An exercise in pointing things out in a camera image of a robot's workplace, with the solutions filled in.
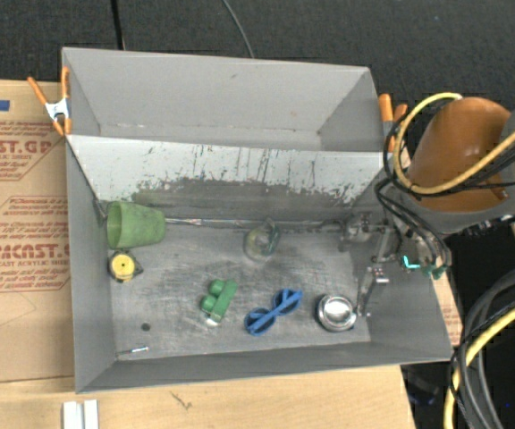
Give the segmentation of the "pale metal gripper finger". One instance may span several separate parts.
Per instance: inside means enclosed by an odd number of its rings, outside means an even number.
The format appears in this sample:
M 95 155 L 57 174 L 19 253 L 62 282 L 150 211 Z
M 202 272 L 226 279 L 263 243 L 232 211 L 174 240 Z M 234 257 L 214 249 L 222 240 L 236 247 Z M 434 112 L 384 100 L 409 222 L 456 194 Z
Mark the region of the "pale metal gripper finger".
M 375 275 L 375 284 L 367 301 L 366 309 L 358 310 L 358 315 L 362 317 L 368 316 L 372 304 L 378 299 L 384 288 L 390 282 L 390 278 L 386 274 L 386 271 L 383 267 L 373 267 L 373 270 Z
M 372 266 L 366 268 L 365 272 L 358 278 L 357 310 L 365 310 L 370 293 L 375 284 L 375 275 Z

